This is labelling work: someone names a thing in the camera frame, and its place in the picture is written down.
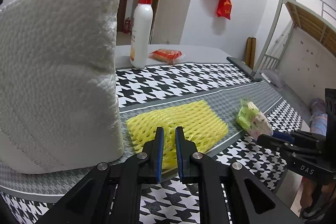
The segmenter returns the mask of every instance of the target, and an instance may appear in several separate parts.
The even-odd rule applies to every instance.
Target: yellow foam net
[[[196,143],[199,152],[206,152],[228,133],[228,125],[211,110],[205,100],[153,110],[126,121],[135,150],[142,151],[145,142],[153,140],[157,127],[164,129],[162,168],[177,166],[175,128],[182,126],[187,140]]]

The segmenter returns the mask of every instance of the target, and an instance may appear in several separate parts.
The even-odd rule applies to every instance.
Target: houndstooth tablecloth
[[[229,90],[230,86],[236,87],[237,85],[241,85],[241,87],[238,86],[239,88],[236,90],[240,90],[244,94],[247,94],[247,90],[249,90],[251,91],[248,93],[249,96],[255,96],[257,92],[253,92],[252,86],[244,86],[249,85],[249,83],[251,81],[231,64],[186,63],[177,66],[155,65],[142,71],[134,69],[117,70],[117,94],[121,112],[123,109],[137,107],[138,104],[142,104],[139,106],[146,103],[153,105],[155,101],[165,102],[167,99],[171,104],[174,104],[174,100],[179,97],[185,98],[193,94],[211,93],[210,91],[218,90],[218,88],[227,88],[228,90],[223,90],[223,92],[228,94],[233,92],[233,90]],[[265,85],[267,84],[263,83],[259,86],[266,89]],[[273,95],[271,90],[268,90],[268,92],[269,96],[276,96]],[[279,99],[278,97],[273,98],[273,101],[277,99],[276,105],[267,115],[273,129],[281,132],[299,129],[302,121],[301,117],[288,102],[281,99],[279,95],[277,96]],[[265,104],[264,107],[257,106],[266,110],[266,102],[260,101],[259,103],[261,105]],[[237,127],[236,124],[231,125],[232,130],[236,130]],[[275,189],[285,169],[285,161],[279,157],[278,153],[274,154],[269,149],[256,145],[248,135],[231,144],[213,158],[228,165],[234,161],[239,161],[270,190]],[[72,170],[72,172],[76,174],[80,171]],[[85,172],[83,171],[72,184],[75,184],[84,175]],[[4,192],[0,192],[0,194],[19,223],[35,223],[53,205],[52,203],[18,198]],[[178,177],[143,189],[140,206],[140,223],[200,222],[197,185],[183,185],[179,182]]]

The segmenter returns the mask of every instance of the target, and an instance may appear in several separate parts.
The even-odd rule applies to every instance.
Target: black and white tablecloth
[[[142,71],[118,70],[117,94],[119,106],[123,108],[250,81],[231,64],[157,65]],[[280,132],[299,129],[302,120],[283,99],[267,118],[273,129]],[[270,190],[275,189],[286,164],[278,153],[274,154],[271,150],[256,145],[248,135],[213,158],[227,165],[235,161],[240,162]],[[35,223],[53,205],[17,198],[7,193],[0,194],[22,224]],[[200,222],[197,185],[183,185],[178,177],[143,189],[140,206],[140,223]]]

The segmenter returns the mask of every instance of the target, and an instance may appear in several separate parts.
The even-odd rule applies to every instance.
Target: floor
[[[130,45],[131,44],[131,33],[117,32],[117,46]]]

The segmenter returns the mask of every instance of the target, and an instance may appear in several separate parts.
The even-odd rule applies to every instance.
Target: silver bolt
[[[243,168],[242,164],[240,162],[234,162],[232,164],[232,168],[236,169],[236,170],[241,170],[241,168]]]
[[[143,160],[145,158],[147,158],[147,153],[146,152],[140,152],[137,154],[137,158],[140,160]]]
[[[203,157],[203,154],[202,153],[199,153],[199,152],[195,152],[194,154],[193,154],[193,158],[194,159],[201,159]]]
[[[98,170],[103,171],[103,170],[105,170],[108,166],[109,166],[109,165],[108,165],[107,163],[105,163],[105,162],[101,162],[101,163],[98,164],[97,168],[98,168]]]

